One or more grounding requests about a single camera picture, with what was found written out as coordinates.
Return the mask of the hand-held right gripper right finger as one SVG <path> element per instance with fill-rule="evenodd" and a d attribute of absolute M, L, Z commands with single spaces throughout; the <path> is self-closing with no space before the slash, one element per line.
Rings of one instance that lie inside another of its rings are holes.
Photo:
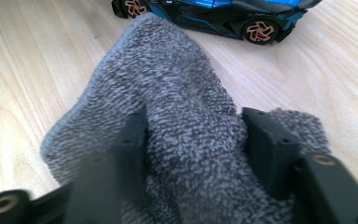
<path fill-rule="evenodd" d="M 247 126 L 245 152 L 267 195 L 286 200 L 291 194 L 291 166 L 299 154 L 299 142 L 270 114 L 245 107 L 241 118 Z"/>

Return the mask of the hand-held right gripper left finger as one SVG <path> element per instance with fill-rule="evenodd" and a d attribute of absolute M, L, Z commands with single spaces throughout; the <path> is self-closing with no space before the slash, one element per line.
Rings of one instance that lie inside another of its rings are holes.
<path fill-rule="evenodd" d="M 147 136 L 146 109 L 143 106 L 128 116 L 110 149 L 118 191 L 124 200 L 140 200 L 145 196 Z"/>

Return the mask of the grey terry towel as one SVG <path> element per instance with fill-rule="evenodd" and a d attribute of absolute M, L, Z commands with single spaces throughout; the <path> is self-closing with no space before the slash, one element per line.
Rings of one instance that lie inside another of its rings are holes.
<path fill-rule="evenodd" d="M 146 198 L 121 205 L 123 224 L 317 224 L 262 189 L 243 150 L 245 123 L 208 57 L 151 13 L 133 21 L 45 136 L 40 153 L 54 178 L 71 181 L 139 109 L 150 133 Z"/>

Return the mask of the blue and black toy car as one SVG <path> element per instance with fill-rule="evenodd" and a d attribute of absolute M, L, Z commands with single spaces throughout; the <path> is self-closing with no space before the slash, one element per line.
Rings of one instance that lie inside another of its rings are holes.
<path fill-rule="evenodd" d="M 281 42 L 312 7 L 323 0 L 112 0 L 119 18 L 146 12 L 182 28 L 246 40 L 256 45 Z"/>

